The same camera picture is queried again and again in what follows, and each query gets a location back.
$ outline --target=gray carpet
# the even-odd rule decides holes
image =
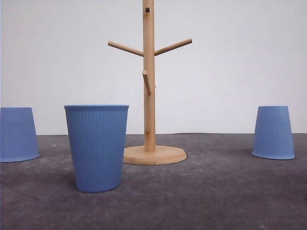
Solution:
[[[307,135],[294,141],[296,158],[275,161],[251,156],[253,135],[158,135],[188,158],[123,164],[118,188],[87,194],[75,188],[68,137],[38,136],[39,158],[1,163],[1,229],[305,230]]]

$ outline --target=wooden peg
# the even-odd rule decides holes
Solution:
[[[178,42],[178,43],[176,43],[176,44],[173,44],[173,45],[164,47],[164,48],[162,48],[162,49],[156,50],[156,51],[154,52],[154,55],[157,56],[157,55],[159,55],[159,54],[165,53],[165,52],[170,51],[170,50],[173,50],[173,49],[177,49],[177,48],[179,48],[179,47],[188,45],[188,44],[190,44],[190,43],[192,43],[192,39],[191,39],[191,38],[189,38],[189,39],[187,39],[187,40],[184,40],[184,41],[182,41],[182,42]]]
[[[150,91],[149,81],[148,81],[148,72],[146,70],[143,70],[142,75],[143,75],[145,87],[147,90],[147,95],[152,95],[152,92]]]
[[[114,48],[117,48],[117,49],[121,49],[121,50],[127,51],[129,53],[139,55],[141,57],[144,56],[144,53],[142,51],[139,51],[137,49],[132,49],[128,46],[124,46],[124,45],[121,45],[121,44],[118,44],[118,43],[115,43],[115,42],[111,42],[111,41],[109,41],[107,44],[108,44],[108,46],[111,46],[111,47],[114,47]]]

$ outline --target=wooden pole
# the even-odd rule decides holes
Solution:
[[[125,148],[124,162],[128,164],[157,165],[183,161],[187,155],[183,149],[156,146],[155,138],[155,78],[154,56],[192,43],[192,39],[154,51],[154,0],[143,1],[143,52],[121,44],[108,45],[143,57],[144,79],[144,146]]]
[[[154,89],[154,0],[143,0],[143,65],[148,82]],[[155,90],[148,95],[144,84],[144,148],[155,150]]]

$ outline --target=blue cup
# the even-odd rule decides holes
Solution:
[[[26,161],[39,156],[32,108],[1,108],[0,145],[1,162]]]
[[[97,193],[119,186],[128,105],[66,105],[77,189]]]
[[[252,155],[274,160],[295,158],[288,106],[258,108]]]

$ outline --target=white backdrop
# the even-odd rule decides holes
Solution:
[[[2,0],[1,106],[66,134],[65,104],[129,104],[143,132],[141,0]],[[306,0],[156,0],[157,133],[253,133],[259,105],[288,105],[307,132]]]

